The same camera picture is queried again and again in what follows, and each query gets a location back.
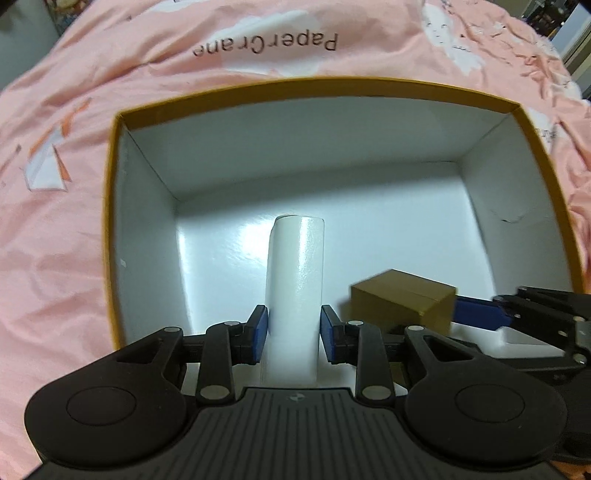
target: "bed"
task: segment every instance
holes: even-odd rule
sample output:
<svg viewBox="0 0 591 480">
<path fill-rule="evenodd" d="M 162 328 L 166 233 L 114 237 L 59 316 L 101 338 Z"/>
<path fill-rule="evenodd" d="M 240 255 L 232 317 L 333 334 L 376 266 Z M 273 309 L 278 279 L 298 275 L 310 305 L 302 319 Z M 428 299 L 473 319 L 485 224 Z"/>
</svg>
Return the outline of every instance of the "bed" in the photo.
<svg viewBox="0 0 591 480">
<path fill-rule="evenodd" d="M 0 95 L 0 478 L 39 463 L 22 422 L 31 395 L 114 348 L 101 235 L 115 114 L 198 90 L 334 75 L 446 83 L 522 103 L 591 278 L 591 106 L 551 43 L 502 8 L 95 0 Z"/>
</svg>

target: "ridged surface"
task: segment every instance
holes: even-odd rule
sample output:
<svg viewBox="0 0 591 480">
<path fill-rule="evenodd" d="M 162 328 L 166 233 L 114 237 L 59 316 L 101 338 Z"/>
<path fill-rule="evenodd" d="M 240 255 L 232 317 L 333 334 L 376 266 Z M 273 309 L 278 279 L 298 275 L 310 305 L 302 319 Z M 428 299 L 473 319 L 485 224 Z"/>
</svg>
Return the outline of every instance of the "ridged surface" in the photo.
<svg viewBox="0 0 591 480">
<path fill-rule="evenodd" d="M 46 464 L 31 480 L 557 480 L 546 464 L 483 473 L 422 451 L 389 410 L 347 390 L 249 389 L 241 401 L 204 410 L 170 450 L 119 471 Z"/>
</svg>

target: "paper tube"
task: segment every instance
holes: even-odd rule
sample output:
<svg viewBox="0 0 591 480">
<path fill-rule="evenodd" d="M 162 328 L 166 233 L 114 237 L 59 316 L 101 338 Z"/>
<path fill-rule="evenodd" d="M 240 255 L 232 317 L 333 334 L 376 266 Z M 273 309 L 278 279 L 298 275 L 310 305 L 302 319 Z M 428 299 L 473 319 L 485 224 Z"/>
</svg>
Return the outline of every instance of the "paper tube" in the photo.
<svg viewBox="0 0 591 480">
<path fill-rule="evenodd" d="M 299 215 L 275 219 L 267 262 L 269 329 L 262 357 L 264 387 L 316 384 L 323 261 L 323 219 Z"/>
</svg>

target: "open box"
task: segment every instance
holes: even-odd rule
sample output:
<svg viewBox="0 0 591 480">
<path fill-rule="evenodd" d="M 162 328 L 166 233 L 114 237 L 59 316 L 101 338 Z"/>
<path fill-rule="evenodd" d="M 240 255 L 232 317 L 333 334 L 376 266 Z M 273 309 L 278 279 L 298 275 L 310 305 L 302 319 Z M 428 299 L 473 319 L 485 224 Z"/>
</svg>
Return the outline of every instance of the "open box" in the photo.
<svg viewBox="0 0 591 480">
<path fill-rule="evenodd" d="M 105 200 L 116 346 L 264 303 L 276 216 L 326 221 L 323 303 L 389 268 L 490 298 L 583 292 L 558 182 L 517 103 L 412 80 L 297 79 L 118 115 Z"/>
</svg>

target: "box floor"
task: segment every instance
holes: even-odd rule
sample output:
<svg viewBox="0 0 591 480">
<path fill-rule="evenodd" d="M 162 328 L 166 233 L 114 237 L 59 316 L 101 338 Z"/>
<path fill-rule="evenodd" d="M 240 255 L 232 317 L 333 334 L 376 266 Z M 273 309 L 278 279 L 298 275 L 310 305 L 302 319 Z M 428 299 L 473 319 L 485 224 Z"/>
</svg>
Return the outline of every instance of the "box floor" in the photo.
<svg viewBox="0 0 591 480">
<path fill-rule="evenodd" d="M 325 220 L 323 303 L 345 319 L 349 286 L 390 268 L 453 285 L 466 296 L 496 293 L 455 163 L 312 172 L 219 187 L 178 204 L 191 333 L 245 321 L 264 303 L 269 233 L 284 213 Z"/>
</svg>

